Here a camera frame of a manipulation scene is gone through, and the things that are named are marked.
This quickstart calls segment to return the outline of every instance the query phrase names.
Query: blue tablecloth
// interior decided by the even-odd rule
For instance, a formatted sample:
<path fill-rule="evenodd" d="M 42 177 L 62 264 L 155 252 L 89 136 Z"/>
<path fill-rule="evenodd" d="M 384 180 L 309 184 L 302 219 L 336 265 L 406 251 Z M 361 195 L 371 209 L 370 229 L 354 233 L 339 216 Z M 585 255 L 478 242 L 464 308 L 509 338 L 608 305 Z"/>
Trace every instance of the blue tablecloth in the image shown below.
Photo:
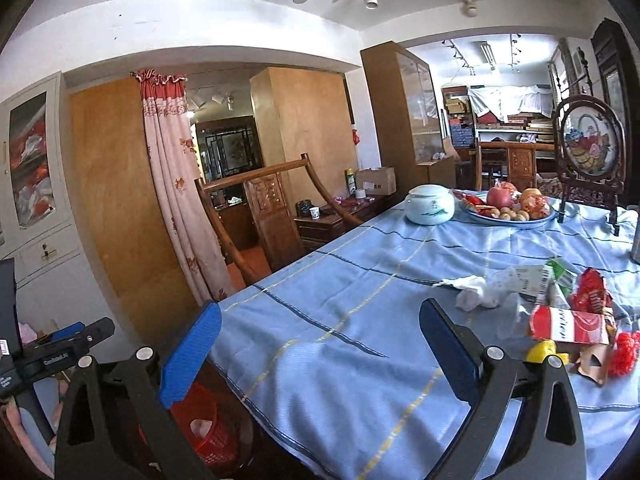
<path fill-rule="evenodd" d="M 636 328 L 640 266 L 628 254 L 637 220 L 620 210 L 615 237 L 606 211 L 569 204 L 564 224 L 540 231 L 480 226 L 460 211 L 446 224 L 419 226 L 400 204 L 223 301 L 210 358 L 263 427 L 320 476 L 423 479 L 468 405 L 453 395 L 420 332 L 420 304 L 437 298 L 454 322 L 515 358 L 532 346 L 526 315 L 500 339 L 500 308 L 466 314 L 454 307 L 455 291 L 430 285 L 560 255 L 576 272 L 600 270 L 619 306 L 616 320 Z M 636 367 L 599 388 L 572 375 L 590 479 L 638 424 L 639 378 Z M 495 471 L 517 410 L 512 400 L 478 478 Z"/>

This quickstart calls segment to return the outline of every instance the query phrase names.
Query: yellow toy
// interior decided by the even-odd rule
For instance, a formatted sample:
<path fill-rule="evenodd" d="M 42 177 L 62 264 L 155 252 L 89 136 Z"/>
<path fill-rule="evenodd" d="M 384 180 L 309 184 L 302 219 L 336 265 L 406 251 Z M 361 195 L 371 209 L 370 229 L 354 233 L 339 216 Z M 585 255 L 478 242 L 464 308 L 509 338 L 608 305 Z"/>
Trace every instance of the yellow toy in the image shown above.
<path fill-rule="evenodd" d="M 569 354 L 559 354 L 558 349 L 556 348 L 556 342 L 551 341 L 551 339 L 540 341 L 537 345 L 531 348 L 531 350 L 529 350 L 527 357 L 524 360 L 529 363 L 541 363 L 549 355 L 557 355 L 562 359 L 562 362 L 565 365 L 569 364 Z"/>

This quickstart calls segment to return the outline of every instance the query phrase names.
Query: white ceramic jar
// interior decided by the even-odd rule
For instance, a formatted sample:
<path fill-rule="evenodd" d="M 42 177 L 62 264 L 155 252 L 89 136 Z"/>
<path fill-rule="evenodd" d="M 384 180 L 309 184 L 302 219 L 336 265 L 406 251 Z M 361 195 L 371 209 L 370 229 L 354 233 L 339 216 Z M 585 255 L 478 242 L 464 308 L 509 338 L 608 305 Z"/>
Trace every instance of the white ceramic jar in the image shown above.
<path fill-rule="evenodd" d="M 451 220 L 455 210 L 451 191 L 435 184 L 414 187 L 404 199 L 404 213 L 416 224 L 442 224 Z"/>

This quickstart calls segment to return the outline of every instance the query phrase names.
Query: bottle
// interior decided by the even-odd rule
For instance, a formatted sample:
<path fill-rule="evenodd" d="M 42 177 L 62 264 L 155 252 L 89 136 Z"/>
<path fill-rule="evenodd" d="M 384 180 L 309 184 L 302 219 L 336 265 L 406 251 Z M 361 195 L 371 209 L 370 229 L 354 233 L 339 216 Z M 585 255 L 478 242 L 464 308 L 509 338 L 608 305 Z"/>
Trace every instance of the bottle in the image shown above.
<path fill-rule="evenodd" d="M 355 172 L 351 168 L 344 170 L 344 179 L 347 181 L 347 191 L 349 192 L 349 196 L 351 196 L 356 192 Z"/>

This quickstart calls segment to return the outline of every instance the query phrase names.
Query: white cabinet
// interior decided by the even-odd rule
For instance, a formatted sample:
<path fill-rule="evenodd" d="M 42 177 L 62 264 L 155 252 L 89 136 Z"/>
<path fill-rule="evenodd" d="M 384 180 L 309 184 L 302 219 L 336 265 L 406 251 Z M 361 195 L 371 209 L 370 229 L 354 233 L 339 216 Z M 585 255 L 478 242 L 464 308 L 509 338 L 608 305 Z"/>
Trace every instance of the white cabinet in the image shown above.
<path fill-rule="evenodd" d="M 126 359 L 140 341 L 120 311 L 90 230 L 77 223 L 82 204 L 70 202 L 67 192 L 63 168 L 74 177 L 75 154 L 66 109 L 61 73 L 0 104 L 0 258 L 15 261 L 20 322 L 48 332 L 109 317 L 116 332 L 92 353 L 102 362 Z"/>
<path fill-rule="evenodd" d="M 0 257 L 69 220 L 60 154 L 62 75 L 0 107 Z"/>

